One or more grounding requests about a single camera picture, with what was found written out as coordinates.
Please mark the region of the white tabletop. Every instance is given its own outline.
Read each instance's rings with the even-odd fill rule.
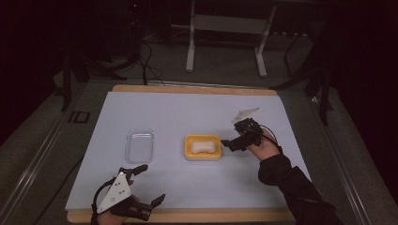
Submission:
[[[268,208],[286,207],[276,187],[257,178],[258,159],[249,151],[223,148],[217,161],[188,161],[184,140],[190,134],[212,134],[235,139],[231,120],[239,110],[261,108],[253,119],[273,130],[293,166],[310,177],[283,104],[278,96],[233,96],[165,93],[109,93],[84,161],[69,195],[67,210],[89,209],[96,190],[118,172],[133,168],[124,159],[127,134],[152,129],[154,157],[148,171],[131,187],[141,202],[166,194],[160,208]]]

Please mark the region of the wooden table edge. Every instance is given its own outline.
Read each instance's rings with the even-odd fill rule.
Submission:
[[[90,209],[68,211],[71,223],[86,223],[91,219]],[[243,208],[243,209],[155,209],[148,222],[151,223],[211,223],[211,222],[271,222],[295,221],[288,208]],[[129,218],[127,222],[143,222]]]
[[[210,95],[242,95],[242,96],[278,96],[274,90],[230,88],[230,87],[190,87],[190,86],[147,86],[147,85],[115,85],[113,92],[143,93],[180,93]]]

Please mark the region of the clear plastic container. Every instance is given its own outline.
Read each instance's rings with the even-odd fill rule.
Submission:
[[[131,130],[127,136],[125,159],[128,163],[147,163],[153,157],[154,134],[152,129]]]

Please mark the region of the table leg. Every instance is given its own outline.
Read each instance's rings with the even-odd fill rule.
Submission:
[[[255,58],[257,60],[258,72],[260,73],[260,77],[262,78],[265,78],[267,76],[266,67],[264,65],[263,50],[264,46],[266,45],[267,37],[269,35],[269,29],[271,28],[275,11],[276,7],[272,7],[266,25],[264,27],[263,38],[261,40],[261,43],[258,47],[254,48]]]
[[[193,71],[193,60],[195,56],[195,1],[191,1],[191,27],[190,27],[190,46],[188,49],[187,65],[185,70],[187,72]]]

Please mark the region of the human hand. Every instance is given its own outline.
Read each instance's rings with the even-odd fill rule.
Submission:
[[[139,202],[140,199],[134,195],[131,195],[130,198],[133,198],[136,202]],[[131,207],[130,210],[137,211],[136,208]],[[127,220],[127,217],[120,217],[117,215],[113,215],[110,210],[99,214],[97,217],[97,222],[99,225],[121,225]]]
[[[263,129],[263,135],[271,138],[274,142],[275,139],[269,133],[268,130]],[[260,146],[256,146],[255,144],[249,145],[247,149],[249,149],[260,161],[279,155],[281,152],[278,147],[275,146],[274,143],[270,142],[268,139],[262,137],[262,142]]]

